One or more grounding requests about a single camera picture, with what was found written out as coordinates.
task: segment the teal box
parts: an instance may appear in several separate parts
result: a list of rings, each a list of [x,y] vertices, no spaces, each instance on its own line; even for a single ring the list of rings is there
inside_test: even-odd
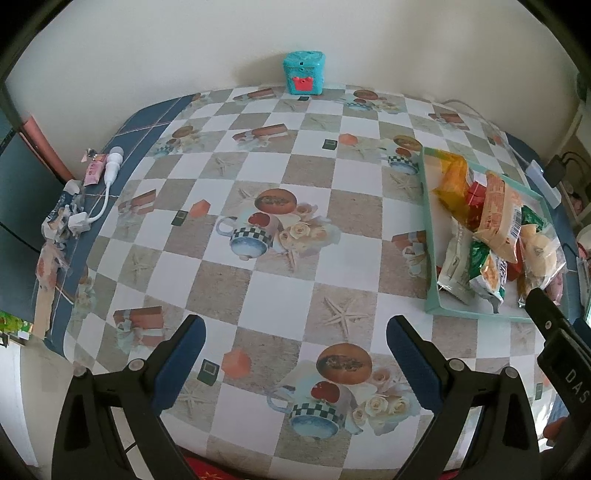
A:
[[[437,264],[443,265],[447,244],[451,238],[450,223],[452,217],[443,209],[433,189],[440,183],[443,176],[440,171],[438,151],[432,148],[423,148],[418,162],[419,175],[423,184],[424,221],[427,237],[427,251],[430,257],[430,284],[428,285],[425,312],[432,315],[445,315],[449,317],[462,317],[475,320],[500,320],[512,322],[530,322],[531,318],[525,309],[517,306],[517,282],[507,282],[505,285],[505,301],[499,308],[499,313],[492,313],[491,305],[484,299],[475,297],[470,305],[462,303],[445,291],[440,291],[437,286]],[[487,168],[480,164],[467,160],[468,167],[472,170],[486,173]],[[502,176],[503,180],[513,189],[518,191],[522,200],[547,222],[552,223],[552,217],[544,198],[528,187]],[[560,310],[568,316],[568,285],[564,282],[564,291]]]
[[[292,95],[320,95],[324,85],[321,51],[293,51],[283,60],[287,91]]]

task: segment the teal tray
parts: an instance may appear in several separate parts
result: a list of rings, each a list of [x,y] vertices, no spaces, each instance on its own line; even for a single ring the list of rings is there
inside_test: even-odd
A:
[[[437,196],[432,193],[443,176],[441,173],[440,160],[431,156],[431,148],[424,148],[420,154],[419,174],[423,182],[424,197],[424,217],[425,230],[427,232],[427,248],[431,258],[431,282],[427,293],[425,311],[433,315],[445,315],[451,317],[464,317],[471,319],[489,319],[489,320],[512,320],[517,322],[530,322],[531,319],[523,308],[517,305],[517,282],[507,282],[505,286],[505,301],[499,308],[499,313],[492,313],[491,304],[480,298],[475,297],[474,301],[467,305],[450,293],[440,291],[437,287],[438,265],[443,265],[447,244],[452,238],[451,215],[443,208]],[[488,168],[482,165],[468,161],[468,166],[476,171],[485,173]],[[542,216],[547,222],[552,223],[550,211],[544,198],[529,189],[528,187],[516,182],[506,176],[503,179],[512,188],[521,193],[521,197],[538,215]],[[567,298],[567,292],[563,294],[563,299]]]

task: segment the green package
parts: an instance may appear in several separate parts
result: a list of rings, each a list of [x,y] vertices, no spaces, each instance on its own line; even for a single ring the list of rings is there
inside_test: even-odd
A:
[[[544,219],[527,205],[521,207],[521,225],[536,225],[535,231],[541,232],[545,227]]]
[[[24,320],[0,310],[0,332],[15,333],[18,332],[24,324]]]
[[[491,303],[494,313],[499,313],[499,306],[505,298],[507,262],[491,251],[488,245],[473,241],[468,276],[472,290]]]

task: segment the black charger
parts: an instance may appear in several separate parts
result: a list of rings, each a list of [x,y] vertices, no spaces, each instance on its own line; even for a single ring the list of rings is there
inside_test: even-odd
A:
[[[566,175],[566,163],[563,163],[563,159],[559,155],[555,155],[544,167],[544,180],[554,188],[564,178],[564,175]]]
[[[587,168],[589,168],[589,165],[577,152],[568,151],[563,153],[562,156],[555,155],[544,168],[544,179],[548,182],[550,187],[556,187],[558,183],[564,178],[564,175],[566,175],[566,165],[568,165],[571,160],[574,160],[574,162],[579,166],[581,175],[583,177],[585,176],[580,162],[584,163]]]

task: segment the teal toy box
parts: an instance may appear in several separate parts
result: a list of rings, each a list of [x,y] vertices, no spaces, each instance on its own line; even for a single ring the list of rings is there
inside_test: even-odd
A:
[[[324,61],[321,51],[293,51],[283,60],[287,91],[292,95],[320,95],[324,85]]]

